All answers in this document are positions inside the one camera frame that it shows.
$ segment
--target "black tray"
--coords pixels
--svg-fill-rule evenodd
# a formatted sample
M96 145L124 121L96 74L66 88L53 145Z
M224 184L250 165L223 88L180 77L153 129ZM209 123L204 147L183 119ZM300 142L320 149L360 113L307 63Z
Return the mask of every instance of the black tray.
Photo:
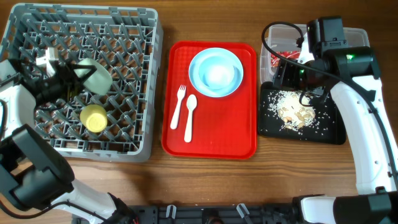
M280 90L270 90L267 89L266 86L267 84L263 83L260 94L259 117L257 122L257 131L260 135L330 144L343 144L346 141L346 129L344 127L343 118L335 102L331 98L326 99L325 104L314 106L316 111L315 118L320 122L318 126L319 129L303 127L299 131L286 128L280 130L284 122L277 115L274 116L275 113L273 111L268 110L269 103L273 103L268 100L269 95L275 95ZM318 112L320 112L320 114L326 112L328 116L324 116L322 119L318 117Z

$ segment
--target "yellow cup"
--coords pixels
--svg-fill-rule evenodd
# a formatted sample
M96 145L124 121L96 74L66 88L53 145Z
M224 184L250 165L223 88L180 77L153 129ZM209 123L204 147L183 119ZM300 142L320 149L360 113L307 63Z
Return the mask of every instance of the yellow cup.
M106 111L100 105L86 106L80 113L80 120L89 131L94 133L102 132L108 123Z

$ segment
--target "green light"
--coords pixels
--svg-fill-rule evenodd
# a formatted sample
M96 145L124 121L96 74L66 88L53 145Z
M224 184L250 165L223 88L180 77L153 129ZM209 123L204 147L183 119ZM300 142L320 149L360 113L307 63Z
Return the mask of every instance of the green light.
M346 55L348 60L351 60L354 58L354 55Z

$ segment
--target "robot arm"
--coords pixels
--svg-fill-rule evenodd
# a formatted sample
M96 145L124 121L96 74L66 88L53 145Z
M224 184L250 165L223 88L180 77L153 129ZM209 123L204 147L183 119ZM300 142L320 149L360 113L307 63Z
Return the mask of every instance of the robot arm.
M277 55L267 46L264 34L273 24L289 25L300 32L299 63ZM293 24L273 24L262 33L265 48L281 59L282 69L274 76L273 86L310 92L314 104L322 103L330 92L347 130L360 194L295 198L294 205L300 214L297 220L330 224L398 222L395 166L398 150L384 109L380 71L372 50L348 47L340 17L324 17L308 23L305 35ZM283 69L288 63L295 68Z
M60 66L53 49L47 49L46 56L37 60L38 66L47 66L46 79L28 77L19 61L0 63L3 68L0 69L0 115L3 118L0 125L0 192L19 210L41 210L36 215L22 216L0 204L8 215L34 218L56 208L83 217L92 224L137 223L135 213L120 199L75 180L68 162L33 130L37 106L58 98L69 101L84 87L90 87L87 81L92 76L104 80L105 90L109 89L110 75L96 72L96 67L101 65L90 63ZM32 165L17 175L11 174L18 167L18 161L25 158Z

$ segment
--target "red tray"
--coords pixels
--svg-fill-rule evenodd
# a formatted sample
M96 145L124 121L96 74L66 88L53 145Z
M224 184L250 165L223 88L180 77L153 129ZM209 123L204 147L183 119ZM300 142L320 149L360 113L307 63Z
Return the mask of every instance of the red tray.
M232 94L222 98L202 95L192 86L188 68L193 57L211 47L234 53L243 65L243 81ZM257 149L256 52L248 44L224 42L177 42L170 50L164 106L162 146L173 156L219 159L247 159ZM175 130L170 122L177 104L177 91L186 85L180 119ZM193 111L192 141L184 141L187 98L194 94L198 106Z

